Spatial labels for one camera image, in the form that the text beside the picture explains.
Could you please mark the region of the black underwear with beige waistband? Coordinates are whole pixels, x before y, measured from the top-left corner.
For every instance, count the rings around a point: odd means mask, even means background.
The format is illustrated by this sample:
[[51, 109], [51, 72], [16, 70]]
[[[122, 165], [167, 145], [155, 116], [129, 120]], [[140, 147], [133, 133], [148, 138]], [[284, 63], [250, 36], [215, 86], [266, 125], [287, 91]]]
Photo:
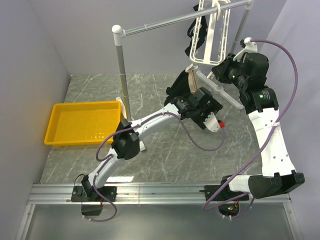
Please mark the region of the black underwear with beige waistband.
[[169, 86], [165, 90], [167, 97], [164, 101], [164, 106], [171, 103], [176, 97], [185, 97], [195, 93], [195, 90], [191, 90], [189, 84], [189, 73], [184, 69], [173, 82], [172, 86]]

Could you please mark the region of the white clip hanger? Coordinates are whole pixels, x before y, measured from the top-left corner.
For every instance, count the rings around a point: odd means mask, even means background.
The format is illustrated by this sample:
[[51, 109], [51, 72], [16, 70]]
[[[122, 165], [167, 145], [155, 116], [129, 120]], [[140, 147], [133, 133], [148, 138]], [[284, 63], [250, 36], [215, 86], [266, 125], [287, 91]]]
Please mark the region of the white clip hanger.
[[225, 60], [231, 10], [222, 7], [229, 3], [229, 0], [200, 0], [194, 7], [195, 11], [218, 7], [218, 12], [197, 17], [187, 30], [190, 44], [185, 53], [194, 65], [213, 67]]

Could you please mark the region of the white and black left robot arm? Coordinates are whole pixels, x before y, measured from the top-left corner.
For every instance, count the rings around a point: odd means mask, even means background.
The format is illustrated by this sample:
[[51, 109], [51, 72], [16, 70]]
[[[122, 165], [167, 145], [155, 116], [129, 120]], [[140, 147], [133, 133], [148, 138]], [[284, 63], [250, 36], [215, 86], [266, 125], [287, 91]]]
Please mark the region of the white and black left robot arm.
[[195, 93], [173, 97], [160, 110], [146, 117], [133, 121], [121, 120], [116, 132], [108, 136], [113, 142], [107, 155], [100, 158], [97, 151], [95, 159], [100, 163], [99, 166], [83, 177], [83, 195], [89, 201], [96, 201], [111, 174], [126, 160], [137, 156], [141, 151], [140, 142], [162, 127], [175, 121], [191, 119], [202, 130], [216, 132], [220, 127], [216, 114], [222, 108], [222, 104], [214, 99], [209, 90], [200, 87]]

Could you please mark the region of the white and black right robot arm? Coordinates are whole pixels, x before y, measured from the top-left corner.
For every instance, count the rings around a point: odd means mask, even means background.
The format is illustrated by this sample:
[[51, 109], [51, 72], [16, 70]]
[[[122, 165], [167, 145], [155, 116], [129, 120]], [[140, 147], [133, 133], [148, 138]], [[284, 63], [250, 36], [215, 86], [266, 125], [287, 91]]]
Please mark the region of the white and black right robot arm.
[[226, 200], [238, 192], [251, 194], [256, 199], [288, 194], [305, 182], [289, 157], [280, 125], [279, 103], [275, 91], [266, 85], [268, 58], [257, 52], [241, 57], [230, 53], [212, 68], [215, 78], [233, 84], [239, 90], [239, 99], [253, 125], [259, 145], [257, 157], [262, 160], [262, 173], [244, 175], [243, 166], [235, 176], [225, 176], [220, 194]]

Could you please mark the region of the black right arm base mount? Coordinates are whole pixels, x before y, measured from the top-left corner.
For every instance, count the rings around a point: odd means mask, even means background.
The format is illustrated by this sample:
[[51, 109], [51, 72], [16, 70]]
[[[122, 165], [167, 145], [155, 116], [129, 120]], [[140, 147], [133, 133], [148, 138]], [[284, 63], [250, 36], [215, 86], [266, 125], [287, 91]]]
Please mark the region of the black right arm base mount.
[[[204, 193], [205, 200], [207, 201], [219, 188], [220, 188], [220, 185], [213, 185], [213, 184], [205, 185], [204, 190], [200, 190], [200, 192]], [[227, 186], [213, 199], [213, 201], [222, 202], [222, 201], [226, 201], [228, 199], [237, 197], [241, 194], [243, 194], [243, 192], [231, 191]]]

